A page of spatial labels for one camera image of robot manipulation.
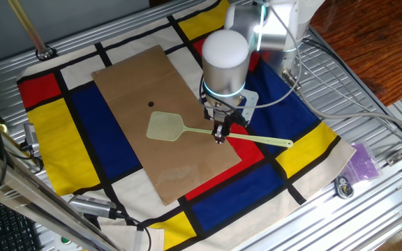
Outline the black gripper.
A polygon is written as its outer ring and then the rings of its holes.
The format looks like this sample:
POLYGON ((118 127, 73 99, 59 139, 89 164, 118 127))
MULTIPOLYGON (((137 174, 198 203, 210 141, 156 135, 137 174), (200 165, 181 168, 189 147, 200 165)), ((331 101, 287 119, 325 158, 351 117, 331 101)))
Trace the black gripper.
POLYGON ((204 107, 204 117, 214 123, 212 136, 217 144, 223 143, 223 137, 226 138, 230 134, 232 124, 246 127, 248 121, 242 116, 240 111, 223 111, 213 108, 204 107))

